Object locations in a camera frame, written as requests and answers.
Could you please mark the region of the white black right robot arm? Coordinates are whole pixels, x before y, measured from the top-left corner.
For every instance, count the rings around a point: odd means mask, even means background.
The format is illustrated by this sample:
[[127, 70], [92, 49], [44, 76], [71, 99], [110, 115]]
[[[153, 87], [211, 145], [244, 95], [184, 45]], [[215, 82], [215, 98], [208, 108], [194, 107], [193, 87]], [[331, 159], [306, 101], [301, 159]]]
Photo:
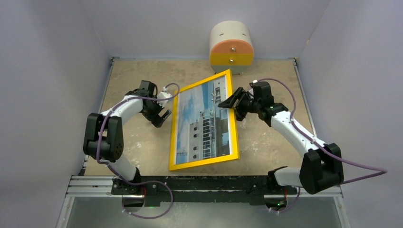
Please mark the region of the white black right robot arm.
[[248, 113], [257, 114], [260, 120], [287, 139], [302, 157], [300, 168], [282, 166], [269, 171], [268, 190], [279, 193], [285, 186], [293, 186], [313, 195], [341, 184], [344, 171], [340, 147], [313, 136], [294, 119], [293, 112], [284, 104], [276, 103], [268, 82], [255, 80], [250, 86], [249, 91], [239, 87], [218, 106], [232, 109], [238, 121]]

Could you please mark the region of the yellow wooden picture frame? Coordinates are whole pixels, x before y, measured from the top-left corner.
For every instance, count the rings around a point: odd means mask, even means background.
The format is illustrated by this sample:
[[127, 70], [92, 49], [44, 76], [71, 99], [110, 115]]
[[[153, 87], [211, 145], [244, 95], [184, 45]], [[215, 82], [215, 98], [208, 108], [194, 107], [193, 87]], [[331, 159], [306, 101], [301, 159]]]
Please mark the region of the yellow wooden picture frame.
[[[218, 77], [225, 76], [227, 80], [227, 98], [233, 94], [233, 86], [232, 86], [232, 71], [231, 70], [225, 70], [223, 72], [214, 74], [208, 78], [205, 78], [203, 80], [200, 80], [198, 82], [195, 82], [191, 85], [185, 86], [181, 88], [178, 92], [183, 92], [193, 86], [197, 86], [201, 83], [208, 82], [210, 80], [216, 79]], [[226, 156], [221, 156], [221, 157], [216, 157], [213, 159], [207, 159], [207, 160], [202, 160], [202, 161], [196, 161], [196, 162], [190, 162], [186, 164], [179, 164], [175, 165], [174, 164], [174, 159], [175, 159], [175, 151], [176, 151], [176, 128], [177, 128], [177, 121], [178, 121], [178, 111], [177, 111], [177, 106], [178, 106], [178, 96], [179, 94], [173, 99], [173, 117], [172, 117], [172, 131], [171, 131], [171, 145], [170, 145], [170, 158], [169, 158], [169, 171], [179, 171], [179, 170], [184, 170], [188, 168], [193, 168], [193, 167], [200, 167], [204, 165], [210, 165], [210, 164], [215, 164], [219, 162], [227, 162], [227, 161], [233, 161], [237, 160], [240, 158], [240, 152], [239, 152], [239, 140], [238, 140], [238, 129], [237, 129], [237, 124], [236, 124], [236, 118], [234, 111], [231, 109], [227, 109], [230, 114], [230, 148], [231, 148], [231, 154], [226, 155]]]

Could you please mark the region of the building and sky photo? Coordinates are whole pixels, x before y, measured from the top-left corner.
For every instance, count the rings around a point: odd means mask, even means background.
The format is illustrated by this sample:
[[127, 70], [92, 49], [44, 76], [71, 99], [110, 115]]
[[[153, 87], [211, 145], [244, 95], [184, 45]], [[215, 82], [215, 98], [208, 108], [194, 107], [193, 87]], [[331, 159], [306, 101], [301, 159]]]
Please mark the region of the building and sky photo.
[[226, 99], [225, 76], [180, 92], [175, 165], [231, 154], [230, 114], [227, 109], [218, 107]]

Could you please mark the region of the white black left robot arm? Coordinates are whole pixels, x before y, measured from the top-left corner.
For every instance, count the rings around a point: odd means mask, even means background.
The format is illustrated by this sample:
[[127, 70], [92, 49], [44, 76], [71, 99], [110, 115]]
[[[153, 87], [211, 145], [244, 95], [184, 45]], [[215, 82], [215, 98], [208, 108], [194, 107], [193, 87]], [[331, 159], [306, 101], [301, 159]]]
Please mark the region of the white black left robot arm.
[[123, 126], [134, 115], [141, 114], [154, 127], [160, 128], [171, 114], [160, 112], [179, 93], [171, 94], [168, 87], [158, 90], [155, 83], [142, 80], [138, 88], [125, 93], [123, 99], [101, 113], [91, 113], [86, 120], [83, 152], [97, 163], [105, 165], [129, 194], [137, 194], [142, 187], [141, 174], [124, 156]]

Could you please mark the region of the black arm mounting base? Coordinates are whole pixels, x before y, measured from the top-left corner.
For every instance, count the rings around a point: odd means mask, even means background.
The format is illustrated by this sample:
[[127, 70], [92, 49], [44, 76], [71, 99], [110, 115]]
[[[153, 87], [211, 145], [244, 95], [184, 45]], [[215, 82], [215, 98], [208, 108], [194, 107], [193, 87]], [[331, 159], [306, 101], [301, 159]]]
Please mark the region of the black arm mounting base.
[[246, 176], [141, 176], [141, 185], [113, 178], [112, 195], [138, 196], [145, 206], [162, 202], [248, 203], [277, 205], [297, 193], [291, 186], [275, 187], [266, 175]]

